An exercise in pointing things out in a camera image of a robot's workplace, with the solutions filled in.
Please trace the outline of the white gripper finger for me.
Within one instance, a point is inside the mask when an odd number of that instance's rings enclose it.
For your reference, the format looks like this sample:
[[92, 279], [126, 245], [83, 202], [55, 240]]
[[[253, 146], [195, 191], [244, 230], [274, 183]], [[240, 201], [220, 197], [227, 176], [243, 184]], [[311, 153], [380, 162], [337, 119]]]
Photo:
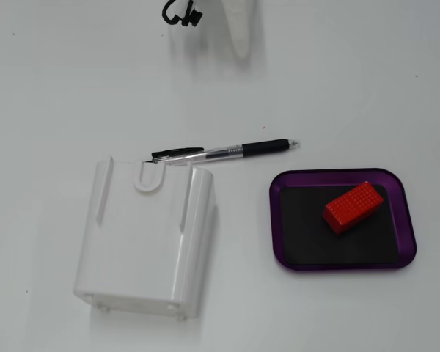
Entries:
[[252, 16], [254, 0], [221, 0], [235, 55], [249, 60], [252, 46]]

